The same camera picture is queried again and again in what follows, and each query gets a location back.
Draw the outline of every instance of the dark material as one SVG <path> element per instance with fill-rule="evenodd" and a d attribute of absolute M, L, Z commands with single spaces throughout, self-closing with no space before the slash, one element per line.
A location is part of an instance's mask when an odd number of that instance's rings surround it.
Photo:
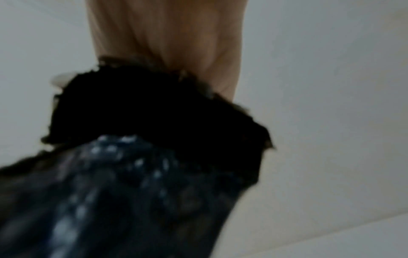
<path fill-rule="evenodd" d="M 204 258 L 267 130 L 185 72 L 105 59 L 56 96 L 55 147 L 0 170 L 0 257 Z"/>

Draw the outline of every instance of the black object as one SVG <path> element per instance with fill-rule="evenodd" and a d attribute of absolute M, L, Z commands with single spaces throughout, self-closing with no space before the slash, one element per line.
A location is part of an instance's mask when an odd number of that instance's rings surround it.
<path fill-rule="evenodd" d="M 102 61 L 55 96 L 54 150 L 0 170 L 0 257 L 209 257 L 267 130 L 190 73 Z"/>

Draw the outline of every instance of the skin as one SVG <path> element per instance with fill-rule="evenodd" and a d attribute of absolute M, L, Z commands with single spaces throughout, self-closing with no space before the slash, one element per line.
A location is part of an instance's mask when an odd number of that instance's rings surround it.
<path fill-rule="evenodd" d="M 228 100 L 241 68 L 247 0 L 86 0 L 97 57 L 149 57 Z"/>

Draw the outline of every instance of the ceiling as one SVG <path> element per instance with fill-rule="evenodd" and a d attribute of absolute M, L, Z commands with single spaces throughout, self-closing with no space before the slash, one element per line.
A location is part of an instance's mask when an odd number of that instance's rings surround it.
<path fill-rule="evenodd" d="M 0 163 L 39 148 L 60 72 L 94 65 L 86 25 L 0 2 Z M 408 212 L 408 2 L 250 1 L 236 101 L 278 147 L 215 257 Z"/>

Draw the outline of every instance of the gray surface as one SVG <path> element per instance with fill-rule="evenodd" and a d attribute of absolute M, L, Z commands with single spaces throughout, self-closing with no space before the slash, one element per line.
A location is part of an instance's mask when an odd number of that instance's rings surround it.
<path fill-rule="evenodd" d="M 278 147 L 215 257 L 408 211 L 408 2 L 250 1 L 236 99 Z M 86 28 L 0 2 L 0 162 L 45 133 L 49 78 L 94 62 Z"/>

